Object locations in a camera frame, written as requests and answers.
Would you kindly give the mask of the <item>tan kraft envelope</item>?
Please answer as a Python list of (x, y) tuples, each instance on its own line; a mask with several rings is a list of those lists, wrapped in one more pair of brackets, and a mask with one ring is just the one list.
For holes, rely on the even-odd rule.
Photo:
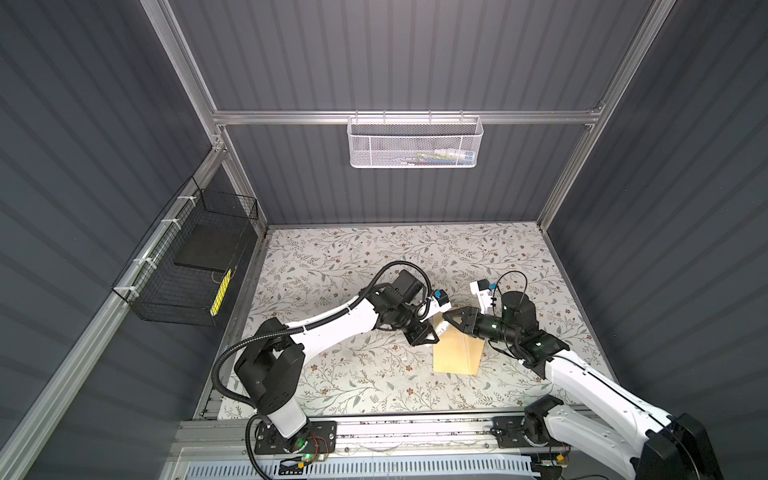
[(438, 314), (432, 319), (439, 341), (433, 345), (433, 370), (437, 373), (476, 375), (485, 341), (470, 337)]

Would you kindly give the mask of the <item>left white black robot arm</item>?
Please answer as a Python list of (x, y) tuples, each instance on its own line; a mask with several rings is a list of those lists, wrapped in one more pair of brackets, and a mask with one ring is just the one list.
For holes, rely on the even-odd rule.
[(450, 308), (445, 291), (431, 290), (402, 270), (395, 280), (368, 285), (323, 315), (291, 324), (271, 318), (259, 327), (259, 335), (291, 333), (244, 348), (234, 365), (247, 392), (244, 402), (276, 432), (287, 451), (298, 451), (311, 435), (310, 421), (295, 398), (305, 365), (335, 345), (373, 330), (401, 332), (412, 346), (435, 344), (439, 335), (430, 318)]

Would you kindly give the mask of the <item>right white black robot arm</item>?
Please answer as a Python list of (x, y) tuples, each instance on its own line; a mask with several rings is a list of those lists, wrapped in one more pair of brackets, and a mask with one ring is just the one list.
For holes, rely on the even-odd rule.
[(566, 342), (540, 327), (527, 294), (502, 294), (496, 311), (495, 294), (485, 282), (474, 282), (471, 288), (477, 306), (449, 310), (444, 320), (472, 338), (502, 343), (525, 368), (597, 416), (588, 418), (545, 395), (525, 409), (521, 427), (530, 444), (566, 443), (625, 479), (722, 478), (702, 423), (688, 414), (671, 415), (591, 367)]

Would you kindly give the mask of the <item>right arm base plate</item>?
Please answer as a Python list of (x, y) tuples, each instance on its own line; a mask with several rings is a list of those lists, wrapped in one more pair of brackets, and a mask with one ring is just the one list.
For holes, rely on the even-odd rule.
[(570, 448), (568, 444), (556, 440), (547, 430), (544, 420), (535, 415), (495, 416), (490, 433), (500, 448)]

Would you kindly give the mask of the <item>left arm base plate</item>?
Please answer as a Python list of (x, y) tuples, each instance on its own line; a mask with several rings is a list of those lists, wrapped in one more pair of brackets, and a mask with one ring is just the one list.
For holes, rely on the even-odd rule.
[(336, 421), (309, 420), (293, 437), (284, 438), (276, 427), (260, 423), (255, 433), (257, 455), (326, 454), (336, 448)]

